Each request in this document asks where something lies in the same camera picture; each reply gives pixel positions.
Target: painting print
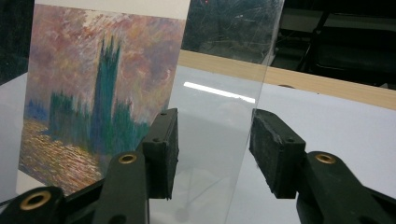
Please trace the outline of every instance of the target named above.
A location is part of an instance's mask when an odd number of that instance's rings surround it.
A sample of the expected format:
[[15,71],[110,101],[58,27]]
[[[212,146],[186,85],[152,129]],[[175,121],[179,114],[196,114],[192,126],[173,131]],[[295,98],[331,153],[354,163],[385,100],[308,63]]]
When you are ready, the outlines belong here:
[[20,170],[65,194],[167,107],[185,21],[35,5]]

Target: wooden table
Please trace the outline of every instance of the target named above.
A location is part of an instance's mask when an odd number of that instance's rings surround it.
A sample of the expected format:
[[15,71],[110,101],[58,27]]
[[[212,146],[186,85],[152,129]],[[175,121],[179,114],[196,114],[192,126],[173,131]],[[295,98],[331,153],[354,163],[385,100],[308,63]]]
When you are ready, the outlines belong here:
[[312,76],[255,63],[220,58],[182,50],[178,64],[232,77],[241,77],[265,83],[287,85],[298,90],[312,91],[352,101],[396,110],[396,91],[361,85],[337,79]]

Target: bolt hole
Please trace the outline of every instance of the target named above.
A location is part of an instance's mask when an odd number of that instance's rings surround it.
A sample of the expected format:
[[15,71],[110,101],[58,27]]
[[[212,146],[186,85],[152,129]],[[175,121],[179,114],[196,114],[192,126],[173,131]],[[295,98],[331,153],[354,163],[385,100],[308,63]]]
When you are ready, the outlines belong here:
[[119,162],[123,164],[134,162],[137,159],[136,155],[123,155],[119,158]]
[[125,222],[126,222],[126,216],[116,215],[108,221],[108,224],[124,224]]
[[43,195],[37,195],[31,200],[29,200],[27,204],[32,205],[32,204],[40,203],[43,199],[44,199]]
[[47,190],[39,191],[29,195],[21,202],[21,210],[33,210],[50,200],[50,192]]
[[335,163],[335,158],[326,154],[318,154],[316,155],[316,158],[318,161],[321,161],[323,163],[327,163],[327,164]]

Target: black chair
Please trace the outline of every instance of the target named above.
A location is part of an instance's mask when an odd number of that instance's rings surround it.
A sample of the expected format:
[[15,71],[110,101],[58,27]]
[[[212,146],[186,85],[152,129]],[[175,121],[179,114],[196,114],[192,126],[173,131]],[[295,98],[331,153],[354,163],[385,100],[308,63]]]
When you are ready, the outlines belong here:
[[395,18],[391,0],[326,0],[297,70],[374,86],[396,83],[396,32],[325,26],[330,14]]

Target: purple sky in painting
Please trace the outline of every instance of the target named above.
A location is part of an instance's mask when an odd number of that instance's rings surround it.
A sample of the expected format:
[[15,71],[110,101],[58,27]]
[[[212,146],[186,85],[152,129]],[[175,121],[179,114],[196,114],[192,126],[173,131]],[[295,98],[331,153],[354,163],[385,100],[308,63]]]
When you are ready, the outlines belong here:
[[121,45],[116,94],[152,120],[170,96],[185,21],[35,5],[26,103],[62,91],[92,106],[99,51]]

